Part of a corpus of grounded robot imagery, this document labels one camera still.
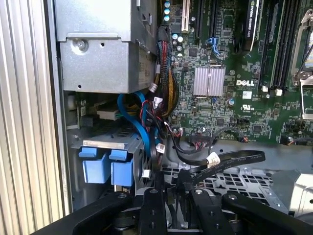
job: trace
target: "screw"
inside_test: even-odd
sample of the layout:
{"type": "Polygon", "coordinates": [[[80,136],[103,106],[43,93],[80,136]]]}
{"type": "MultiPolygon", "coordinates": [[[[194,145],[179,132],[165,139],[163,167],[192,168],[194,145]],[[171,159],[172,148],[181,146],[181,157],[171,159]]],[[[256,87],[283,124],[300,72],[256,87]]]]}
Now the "screw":
{"type": "Polygon", "coordinates": [[[237,199],[237,197],[235,195],[232,195],[232,194],[229,195],[228,198],[231,199],[231,200],[236,200],[237,199]]]}
{"type": "Polygon", "coordinates": [[[203,192],[202,192],[202,190],[197,189],[197,190],[195,191],[195,193],[196,193],[196,194],[202,194],[203,192]]]}
{"type": "Polygon", "coordinates": [[[300,77],[301,77],[302,79],[307,79],[309,76],[310,76],[310,75],[309,75],[307,72],[305,72],[305,71],[301,71],[301,72],[300,72],[300,77]]]}
{"type": "Polygon", "coordinates": [[[86,104],[87,104],[87,101],[85,99],[80,101],[81,106],[85,106],[86,104]]]}
{"type": "Polygon", "coordinates": [[[127,197],[127,195],[124,194],[124,193],[122,193],[122,194],[120,194],[120,195],[118,196],[118,198],[125,198],[125,197],[127,197]]]}
{"type": "Polygon", "coordinates": [[[86,48],[86,43],[83,41],[83,40],[79,40],[77,42],[77,47],[80,49],[80,50],[84,50],[86,48]]]}
{"type": "Polygon", "coordinates": [[[158,191],[156,189],[150,190],[150,193],[157,193],[158,191]]]}

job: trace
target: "blue plastic latch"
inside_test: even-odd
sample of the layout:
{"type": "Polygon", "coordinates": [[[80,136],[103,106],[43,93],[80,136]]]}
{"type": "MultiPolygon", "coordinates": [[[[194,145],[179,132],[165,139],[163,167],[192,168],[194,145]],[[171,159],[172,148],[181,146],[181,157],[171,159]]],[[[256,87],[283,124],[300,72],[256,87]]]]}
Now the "blue plastic latch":
{"type": "Polygon", "coordinates": [[[111,163],[111,185],[131,187],[134,182],[133,160],[111,163]]]}
{"type": "Polygon", "coordinates": [[[116,161],[126,161],[127,159],[127,151],[126,150],[115,150],[112,149],[111,154],[109,155],[111,160],[116,161]]]}
{"type": "Polygon", "coordinates": [[[83,161],[85,183],[104,184],[111,175],[111,161],[105,153],[102,159],[83,161]]]}
{"type": "Polygon", "coordinates": [[[97,148],[82,147],[82,151],[78,156],[80,158],[95,158],[97,156],[97,148]]]}

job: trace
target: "chip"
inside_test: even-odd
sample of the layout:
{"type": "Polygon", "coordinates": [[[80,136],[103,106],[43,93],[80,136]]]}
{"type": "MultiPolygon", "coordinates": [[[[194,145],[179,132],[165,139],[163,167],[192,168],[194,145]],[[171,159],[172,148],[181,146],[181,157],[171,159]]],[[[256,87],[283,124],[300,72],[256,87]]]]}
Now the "chip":
{"type": "Polygon", "coordinates": [[[173,23],[172,24],[172,33],[181,33],[181,24],[173,23]]]}
{"type": "Polygon", "coordinates": [[[254,75],[253,75],[253,77],[254,77],[254,79],[260,79],[260,74],[258,73],[258,72],[256,72],[254,75]]]}
{"type": "Polygon", "coordinates": [[[190,48],[189,49],[189,56],[190,57],[196,57],[197,56],[197,52],[198,52],[197,48],[190,48]]]}
{"type": "Polygon", "coordinates": [[[216,125],[217,126],[224,126],[224,119],[223,118],[218,118],[216,120],[216,125]]]}
{"type": "Polygon", "coordinates": [[[254,126],[253,127],[253,133],[260,133],[262,130],[262,127],[261,126],[254,126]]]}

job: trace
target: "metal frame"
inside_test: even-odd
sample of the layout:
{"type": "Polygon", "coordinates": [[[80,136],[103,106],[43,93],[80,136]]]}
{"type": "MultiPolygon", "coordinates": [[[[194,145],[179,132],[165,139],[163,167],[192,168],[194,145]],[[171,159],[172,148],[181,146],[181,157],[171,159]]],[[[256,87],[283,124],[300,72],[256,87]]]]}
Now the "metal frame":
{"type": "Polygon", "coordinates": [[[313,86],[313,76],[308,77],[307,79],[301,79],[301,100],[302,100],[302,118],[303,119],[313,119],[313,114],[307,114],[304,107],[304,98],[303,98],[303,87],[304,86],[313,86]]]}
{"type": "Polygon", "coordinates": [[[0,1],[0,234],[64,216],[42,0],[0,1]]]}

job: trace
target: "label sticker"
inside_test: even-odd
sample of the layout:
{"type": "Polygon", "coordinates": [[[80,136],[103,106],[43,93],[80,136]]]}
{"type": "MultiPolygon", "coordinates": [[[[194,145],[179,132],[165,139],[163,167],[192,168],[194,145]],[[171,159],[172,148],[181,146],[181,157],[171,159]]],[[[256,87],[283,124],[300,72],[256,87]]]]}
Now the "label sticker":
{"type": "Polygon", "coordinates": [[[164,154],[165,153],[165,145],[158,143],[156,146],[156,151],[159,153],[164,154]]]}
{"type": "Polygon", "coordinates": [[[252,92],[243,92],[243,99],[252,99],[252,92]]]}
{"type": "Polygon", "coordinates": [[[80,108],[80,115],[81,116],[85,116],[86,115],[86,107],[85,106],[80,108]]]}
{"type": "Polygon", "coordinates": [[[160,97],[155,97],[153,100],[153,108],[156,109],[158,105],[163,101],[162,98],[160,97]]]}
{"type": "Polygon", "coordinates": [[[215,165],[218,165],[221,163],[221,159],[219,158],[219,156],[217,155],[216,152],[212,152],[207,158],[206,158],[208,164],[207,164],[207,168],[211,168],[215,165]]]}

